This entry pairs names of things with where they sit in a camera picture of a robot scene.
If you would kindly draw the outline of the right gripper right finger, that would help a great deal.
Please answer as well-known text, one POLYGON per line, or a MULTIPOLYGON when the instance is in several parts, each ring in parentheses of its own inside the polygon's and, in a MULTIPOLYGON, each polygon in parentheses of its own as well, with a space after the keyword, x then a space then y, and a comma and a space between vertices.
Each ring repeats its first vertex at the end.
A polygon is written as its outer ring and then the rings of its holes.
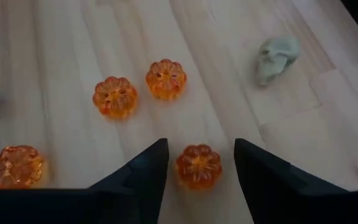
POLYGON ((255 224, 340 223, 349 216, 344 189, 292 165, 241 138, 234 162, 255 224))

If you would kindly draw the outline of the pale grey plastic skull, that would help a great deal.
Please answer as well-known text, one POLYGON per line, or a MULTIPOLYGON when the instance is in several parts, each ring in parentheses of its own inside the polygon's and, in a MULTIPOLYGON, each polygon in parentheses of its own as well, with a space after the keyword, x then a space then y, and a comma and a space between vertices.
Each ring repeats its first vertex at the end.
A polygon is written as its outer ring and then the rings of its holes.
POLYGON ((267 86, 287 70, 300 56, 300 43, 293 36, 267 39, 259 48, 257 83, 267 86))

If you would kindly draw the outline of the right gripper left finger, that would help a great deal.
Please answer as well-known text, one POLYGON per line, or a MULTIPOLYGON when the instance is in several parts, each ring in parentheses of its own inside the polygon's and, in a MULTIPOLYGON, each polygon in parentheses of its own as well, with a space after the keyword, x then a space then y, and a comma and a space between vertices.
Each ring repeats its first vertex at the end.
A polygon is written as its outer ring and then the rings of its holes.
POLYGON ((157 224, 167 180, 168 139, 161 138, 89 189, 101 224, 157 224))

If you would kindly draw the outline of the translucent orange plastic pumpkin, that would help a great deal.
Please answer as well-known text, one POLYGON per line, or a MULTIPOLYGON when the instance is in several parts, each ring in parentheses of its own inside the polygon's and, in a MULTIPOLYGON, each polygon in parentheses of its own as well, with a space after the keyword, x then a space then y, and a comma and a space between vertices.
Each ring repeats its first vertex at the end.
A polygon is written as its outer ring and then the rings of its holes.
POLYGON ((43 172, 44 159, 32 146, 8 146, 0 152, 0 189, 29 189, 43 172))
POLYGON ((223 173, 221 156, 206 144, 189 145, 175 160, 178 182, 190 190, 212 188, 223 173))
POLYGON ((99 112, 111 119, 126 119, 137 106, 137 90, 124 77, 107 77, 94 88, 93 103, 99 112))
POLYGON ((150 65, 145 81, 154 97, 172 100, 183 93, 187 75, 180 63, 165 58, 150 65))

